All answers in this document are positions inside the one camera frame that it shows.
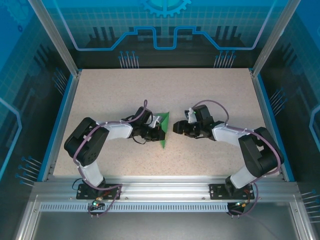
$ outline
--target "blue border trim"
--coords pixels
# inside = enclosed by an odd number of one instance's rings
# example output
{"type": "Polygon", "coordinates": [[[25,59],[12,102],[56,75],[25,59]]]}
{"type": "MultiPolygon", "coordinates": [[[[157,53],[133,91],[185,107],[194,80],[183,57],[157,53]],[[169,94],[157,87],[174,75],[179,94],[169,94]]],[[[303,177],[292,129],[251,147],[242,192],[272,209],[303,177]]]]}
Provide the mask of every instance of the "blue border trim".
{"type": "Polygon", "coordinates": [[[316,131],[314,129],[315,116],[316,116],[316,114],[318,112],[320,112],[320,104],[318,106],[316,106],[311,112],[311,117],[310,117],[310,122],[309,122],[309,129],[311,131],[311,134],[313,136],[315,144],[318,147],[318,150],[320,152],[320,141],[319,141],[319,138],[318,138],[318,136],[316,134],[316,131]]]}
{"type": "Polygon", "coordinates": [[[15,133],[15,135],[14,135],[14,138],[13,138],[13,140],[12,140],[12,143],[11,143],[11,146],[10,146],[10,148],[9,148],[9,151],[8,151],[8,153],[6,154],[5,159],[4,159],[4,162],[3,162],[2,167],[1,167],[1,169],[0,169],[0,181],[1,181],[1,179],[2,179],[2,177],[3,177],[3,175],[4,175],[4,173],[5,173],[6,167],[7,167],[7,165],[8,165],[8,162],[9,162],[9,160],[10,160],[10,157],[11,157],[11,155],[12,155],[12,152],[14,151],[14,148],[15,148],[15,146],[16,146],[16,144],[17,144],[19,135],[20,135],[20,133],[21,133],[21,131],[22,131],[22,122],[21,122],[20,113],[19,113],[19,111],[18,111],[15,107],[11,106],[9,103],[7,103],[7,102],[6,102],[3,98],[1,98],[1,97],[0,97],[0,104],[3,104],[10,112],[12,112],[12,113],[16,116],[16,121],[17,121],[17,123],[18,123],[18,129],[17,129],[17,131],[16,131],[16,133],[15,133]]]}
{"type": "Polygon", "coordinates": [[[54,144],[54,140],[55,140],[56,135],[57,135],[58,126],[60,124],[61,116],[62,116],[62,113],[64,111],[64,108],[65,108],[65,105],[66,105],[66,101],[67,101],[67,98],[68,98],[68,94],[69,94],[69,91],[70,91],[71,83],[73,82],[73,80],[74,80],[74,76],[72,74],[70,74],[70,77],[69,77],[69,80],[68,80],[68,84],[66,85],[66,88],[65,88],[65,91],[64,91],[64,95],[63,95],[63,98],[62,98],[62,101],[61,101],[61,105],[60,105],[60,108],[59,108],[59,111],[58,111],[58,115],[56,116],[56,120],[55,120],[53,129],[52,129],[52,133],[51,133],[51,137],[50,137],[50,140],[49,140],[49,143],[48,143],[48,147],[46,148],[46,151],[45,151],[45,155],[44,155],[43,162],[42,162],[42,165],[41,165],[41,168],[40,168],[40,172],[39,172],[39,175],[38,175],[38,178],[37,178],[37,182],[41,182],[42,178],[45,175],[46,167],[47,167],[47,164],[48,164],[48,161],[49,161],[50,152],[52,150],[52,147],[53,147],[53,144],[54,144]]]}
{"type": "Polygon", "coordinates": [[[280,136],[280,132],[279,132],[279,129],[278,129],[278,125],[276,123],[276,119],[275,119],[274,113],[272,112],[272,108],[271,108],[270,101],[269,101],[269,98],[268,98],[268,95],[267,95],[267,91],[266,91],[265,85],[264,85],[264,83],[262,81],[260,73],[258,74],[257,78],[258,78],[258,81],[259,81],[259,84],[260,84],[260,87],[261,87],[261,91],[262,91],[262,95],[263,95],[263,98],[264,98],[264,101],[265,101],[265,104],[266,104],[266,108],[268,110],[268,113],[269,113],[269,116],[270,116],[270,119],[271,119],[271,124],[272,124],[272,127],[273,127],[274,132],[275,132],[276,140],[277,140],[279,148],[282,151],[283,156],[284,156],[284,166],[285,166],[285,170],[286,170],[287,176],[289,178],[288,180],[290,182],[294,182],[295,181],[295,177],[294,177],[294,175],[292,173],[292,170],[291,170],[291,167],[290,167],[290,163],[289,163],[289,160],[288,160],[288,156],[287,156],[287,153],[286,153],[286,150],[285,150],[285,146],[284,146],[284,143],[282,142],[282,139],[281,139],[281,136],[280,136]]]}
{"type": "Polygon", "coordinates": [[[269,21],[269,18],[271,16],[271,13],[273,12],[274,7],[276,6],[278,0],[274,0],[273,4],[270,7],[270,10],[267,14],[267,16],[265,17],[265,20],[261,26],[261,29],[253,43],[252,47],[222,47],[219,46],[210,36],[206,31],[197,31],[197,26],[192,26],[192,25],[181,25],[181,26],[177,26],[174,29],[173,32],[173,46],[158,46],[157,44],[157,34],[156,34],[156,29],[153,26],[134,26],[133,27],[133,32],[125,32],[124,34],[121,35],[121,37],[111,46],[111,47],[97,47],[97,48],[79,48],[75,38],[73,37],[70,28],[68,27],[67,21],[65,20],[59,6],[57,3],[57,0],[53,0],[53,3],[56,7],[56,10],[63,22],[63,25],[72,41],[72,44],[74,46],[74,48],[78,51],[113,51],[120,43],[121,41],[126,37],[126,36],[131,36],[131,35],[138,35],[138,30],[152,30],[152,36],[153,36],[153,47],[156,50],[174,50],[177,47],[177,39],[178,39],[178,30],[180,29],[190,29],[192,30],[192,34],[194,35],[203,35],[205,38],[207,38],[209,40],[209,42],[218,50],[253,50],[254,48],[256,48],[258,41],[261,37],[261,35],[263,34],[263,31],[267,25],[267,22],[269,21]]]}

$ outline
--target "gear graphic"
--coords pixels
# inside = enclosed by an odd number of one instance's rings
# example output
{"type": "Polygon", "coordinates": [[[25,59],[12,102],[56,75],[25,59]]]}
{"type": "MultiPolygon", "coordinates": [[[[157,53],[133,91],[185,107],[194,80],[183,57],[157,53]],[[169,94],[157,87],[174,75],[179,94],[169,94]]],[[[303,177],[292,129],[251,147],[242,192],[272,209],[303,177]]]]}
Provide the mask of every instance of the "gear graphic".
{"type": "Polygon", "coordinates": [[[191,4],[191,0],[142,0],[141,3],[150,14],[166,18],[168,15],[173,17],[174,14],[180,14],[180,10],[186,10],[186,5],[191,4]]]}
{"type": "Polygon", "coordinates": [[[0,0],[0,7],[5,6],[10,16],[21,24],[28,18],[29,7],[27,0],[0,0]]]}

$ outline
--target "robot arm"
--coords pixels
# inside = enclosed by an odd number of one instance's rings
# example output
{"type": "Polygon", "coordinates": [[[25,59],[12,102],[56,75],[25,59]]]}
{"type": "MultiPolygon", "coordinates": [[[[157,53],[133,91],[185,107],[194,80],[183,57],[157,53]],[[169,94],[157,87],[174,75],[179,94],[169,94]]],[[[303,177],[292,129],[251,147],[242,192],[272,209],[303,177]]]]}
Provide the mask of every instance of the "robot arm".
{"type": "MultiPolygon", "coordinates": [[[[206,105],[189,108],[185,111],[185,116],[187,120],[178,121],[173,125],[175,133],[195,139],[208,138],[212,141],[226,142],[241,149],[244,166],[225,180],[225,189],[230,197],[278,166],[276,156],[265,142],[244,129],[228,126],[222,121],[214,121],[206,105]]],[[[283,164],[283,155],[268,130],[259,127],[252,132],[271,144],[283,164]]]]}
{"type": "MultiPolygon", "coordinates": [[[[135,119],[141,114],[143,109],[143,107],[140,107],[134,116],[128,118],[135,119]]],[[[98,128],[81,148],[76,157],[76,161],[79,163],[79,168],[85,179],[94,187],[101,188],[105,184],[105,179],[100,173],[96,161],[105,141],[119,138],[129,139],[136,136],[141,136],[146,142],[165,139],[165,132],[160,126],[162,122],[160,116],[154,116],[151,111],[146,109],[137,120],[129,123],[125,122],[128,118],[123,119],[124,121],[108,122],[103,127],[98,128]]],[[[74,157],[84,138],[99,124],[99,122],[96,122],[90,117],[82,120],[64,143],[64,149],[70,157],[74,157]]]]}

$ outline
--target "perforated metal strip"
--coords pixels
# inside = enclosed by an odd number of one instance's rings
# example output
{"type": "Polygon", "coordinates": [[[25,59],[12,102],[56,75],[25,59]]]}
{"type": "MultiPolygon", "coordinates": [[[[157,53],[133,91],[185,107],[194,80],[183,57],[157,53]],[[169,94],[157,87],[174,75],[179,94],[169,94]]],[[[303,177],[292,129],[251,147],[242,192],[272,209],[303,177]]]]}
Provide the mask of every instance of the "perforated metal strip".
{"type": "MultiPolygon", "coordinates": [[[[110,203],[93,212],[103,212],[110,203]]],[[[87,202],[44,202],[41,203],[40,212],[87,212],[90,203],[87,202]]],[[[227,212],[227,203],[224,202],[117,202],[110,212],[118,213],[209,213],[227,212]]]]}

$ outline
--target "aluminum frame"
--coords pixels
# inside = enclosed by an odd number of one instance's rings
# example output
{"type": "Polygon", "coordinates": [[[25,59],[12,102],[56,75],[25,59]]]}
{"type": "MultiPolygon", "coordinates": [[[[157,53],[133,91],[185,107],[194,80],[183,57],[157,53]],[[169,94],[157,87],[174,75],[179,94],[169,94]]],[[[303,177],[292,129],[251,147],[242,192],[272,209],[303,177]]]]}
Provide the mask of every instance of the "aluminum frame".
{"type": "MultiPolygon", "coordinates": [[[[262,113],[262,117],[263,117],[263,120],[264,120],[264,123],[265,123],[265,127],[270,132],[270,134],[273,137],[275,143],[277,145],[279,145],[275,129],[274,129],[273,125],[272,125],[272,120],[271,120],[271,117],[270,117],[270,113],[268,111],[267,103],[266,103],[266,100],[264,99],[262,88],[261,88],[259,80],[258,80],[258,76],[254,76],[251,73],[251,79],[252,79],[252,83],[253,83],[253,87],[254,87],[254,90],[255,90],[256,97],[257,97],[258,102],[259,102],[259,106],[260,106],[260,109],[261,109],[261,113],[262,113]]],[[[282,174],[283,174],[284,180],[289,181],[288,171],[287,171],[286,166],[284,164],[281,165],[281,170],[282,170],[282,174]]]]}
{"type": "MultiPolygon", "coordinates": [[[[229,200],[210,200],[208,184],[223,183],[224,180],[224,176],[219,178],[210,176],[123,176],[106,179],[108,183],[124,184],[118,203],[139,203],[141,205],[148,205],[154,202],[192,203],[193,205],[231,202],[229,200]]],[[[57,181],[36,182],[34,184],[16,240],[32,239],[42,203],[70,204],[91,202],[89,200],[75,199],[77,192],[71,188],[73,182],[74,179],[57,179],[57,181]]],[[[260,203],[290,203],[292,221],[295,222],[300,239],[316,239],[296,182],[284,182],[279,178],[264,178],[257,182],[257,185],[260,193],[260,203]]]]}
{"type": "Polygon", "coordinates": [[[40,181],[46,181],[48,176],[51,176],[53,174],[53,170],[55,169],[55,164],[57,162],[60,146],[62,144],[62,140],[64,137],[64,132],[66,130],[66,126],[68,123],[68,118],[70,115],[72,103],[74,102],[74,98],[76,95],[76,90],[78,87],[79,79],[81,76],[81,72],[79,72],[78,76],[73,77],[69,92],[65,92],[64,94],[67,94],[67,98],[65,101],[65,105],[61,114],[60,122],[58,124],[56,135],[54,137],[51,151],[48,156],[48,161],[44,169],[44,174],[41,179],[38,179],[40,181]]]}
{"type": "Polygon", "coordinates": [[[288,0],[288,3],[285,5],[281,13],[281,16],[277,20],[268,40],[266,41],[260,55],[258,56],[252,68],[253,76],[257,77],[260,73],[262,67],[265,65],[272,50],[276,46],[279,38],[281,37],[286,26],[288,25],[292,15],[295,13],[300,1],[301,0],[288,0]]]}
{"type": "Polygon", "coordinates": [[[49,35],[49,38],[53,42],[55,48],[59,52],[62,60],[64,61],[66,67],[69,69],[70,73],[77,77],[78,68],[74,62],[65,42],[59,34],[58,29],[56,28],[53,20],[51,19],[46,7],[44,6],[41,0],[28,0],[31,7],[33,8],[35,14],[39,18],[42,26],[44,27],[46,33],[49,35]]]}

